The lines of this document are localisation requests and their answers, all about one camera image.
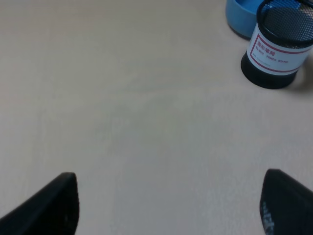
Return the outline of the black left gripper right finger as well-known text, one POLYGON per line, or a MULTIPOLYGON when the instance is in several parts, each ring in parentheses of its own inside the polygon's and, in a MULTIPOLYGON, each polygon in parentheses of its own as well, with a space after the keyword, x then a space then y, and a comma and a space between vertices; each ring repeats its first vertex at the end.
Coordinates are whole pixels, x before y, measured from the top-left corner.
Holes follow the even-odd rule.
POLYGON ((260 197, 266 235, 311 235, 313 192, 280 169, 268 169, 260 197))

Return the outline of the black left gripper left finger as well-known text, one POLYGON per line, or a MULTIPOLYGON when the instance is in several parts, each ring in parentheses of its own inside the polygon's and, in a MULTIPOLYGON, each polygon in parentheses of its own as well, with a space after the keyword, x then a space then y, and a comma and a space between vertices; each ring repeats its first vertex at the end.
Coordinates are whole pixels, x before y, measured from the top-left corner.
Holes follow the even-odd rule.
POLYGON ((77 177, 63 172, 0 219, 2 235, 73 235, 80 216, 77 177))

